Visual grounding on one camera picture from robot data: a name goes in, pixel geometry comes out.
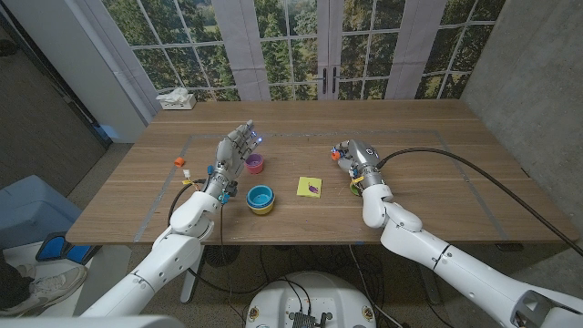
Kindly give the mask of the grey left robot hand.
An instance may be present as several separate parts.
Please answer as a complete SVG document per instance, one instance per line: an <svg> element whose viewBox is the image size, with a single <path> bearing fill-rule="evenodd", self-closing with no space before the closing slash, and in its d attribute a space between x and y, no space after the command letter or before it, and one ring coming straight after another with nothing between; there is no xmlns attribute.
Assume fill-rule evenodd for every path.
<svg viewBox="0 0 583 328"><path fill-rule="evenodd" d="M217 146L215 165L203 191L216 199L223 193L235 195L245 161L260 143L252 119L232 130Z"/></svg>

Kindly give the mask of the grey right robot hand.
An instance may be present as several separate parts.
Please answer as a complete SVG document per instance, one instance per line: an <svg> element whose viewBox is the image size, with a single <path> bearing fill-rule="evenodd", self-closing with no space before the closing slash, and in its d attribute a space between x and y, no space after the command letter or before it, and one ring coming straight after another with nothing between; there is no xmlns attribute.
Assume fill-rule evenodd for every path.
<svg viewBox="0 0 583 328"><path fill-rule="evenodd" d="M346 171L357 189L365 189L384 184L384 178L377 168L380 158L373 146L356 139L345 140L331 150L332 159Z"/></svg>

